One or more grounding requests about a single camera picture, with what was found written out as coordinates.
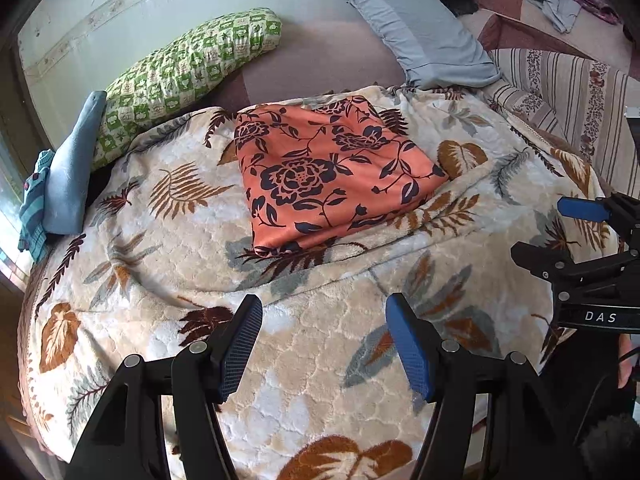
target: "window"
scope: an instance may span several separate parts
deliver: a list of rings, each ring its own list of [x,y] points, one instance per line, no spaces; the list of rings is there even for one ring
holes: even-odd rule
[[[0,272],[24,290],[33,260],[28,252],[18,251],[22,193],[22,179],[0,136]]]

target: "cable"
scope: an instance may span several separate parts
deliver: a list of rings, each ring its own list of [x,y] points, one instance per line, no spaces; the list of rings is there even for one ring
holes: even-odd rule
[[[630,357],[633,357],[636,354],[640,354],[640,346],[638,348],[634,348],[631,352],[627,352],[620,359],[618,359],[617,366],[616,366],[616,372],[618,371],[618,367],[620,366],[620,363],[622,361],[626,361],[627,359],[629,359]],[[591,399],[589,400],[589,403],[587,404],[587,409],[584,410],[584,415],[582,416],[582,421],[580,422],[580,426],[578,427],[578,431],[575,433],[574,446],[578,445],[578,437],[580,437],[580,433],[582,432],[582,427],[584,426],[585,420],[587,420],[587,415],[589,415],[589,410],[591,409],[591,405],[593,404],[593,401],[596,398],[596,394],[598,393],[598,390],[602,386],[602,383],[604,382],[604,380],[606,378],[610,377],[612,375],[612,373],[613,372],[609,372],[607,374],[604,374],[600,378],[600,380],[598,381],[598,384],[596,384],[596,387],[593,389],[593,393],[591,394]]]

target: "blue gripper pad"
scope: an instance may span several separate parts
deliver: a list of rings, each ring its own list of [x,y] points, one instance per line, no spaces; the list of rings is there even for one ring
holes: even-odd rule
[[[583,198],[569,198],[563,196],[558,200],[558,212],[569,218],[580,218],[590,222],[604,222],[609,220],[609,211],[594,200]]]
[[[386,326],[394,340],[409,386],[423,399],[434,394],[430,380],[430,363],[417,335],[418,318],[404,296],[392,294],[386,299]]]
[[[220,363],[222,402],[225,402],[227,397],[238,389],[261,326],[262,303],[257,296],[247,294],[226,329],[235,329],[235,333]]]

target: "blue towel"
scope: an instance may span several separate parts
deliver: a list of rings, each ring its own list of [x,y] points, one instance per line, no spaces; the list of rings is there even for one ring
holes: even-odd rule
[[[106,103],[107,92],[91,92],[76,126],[56,151],[44,191],[47,206],[42,226],[47,233],[82,232],[95,139]]]
[[[40,152],[33,174],[24,183],[24,200],[18,216],[22,222],[18,250],[29,251],[38,263],[45,254],[44,242],[47,234],[42,227],[44,216],[44,189],[53,160],[53,152]]]

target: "light blue pillow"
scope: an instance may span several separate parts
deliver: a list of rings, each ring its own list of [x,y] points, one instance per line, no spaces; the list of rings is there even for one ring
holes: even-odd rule
[[[440,0],[347,0],[396,55],[406,83],[481,88],[500,71]]]
[[[76,126],[51,161],[45,182],[42,219],[47,233],[75,235],[82,232],[95,139],[106,102],[107,92],[89,94]]]

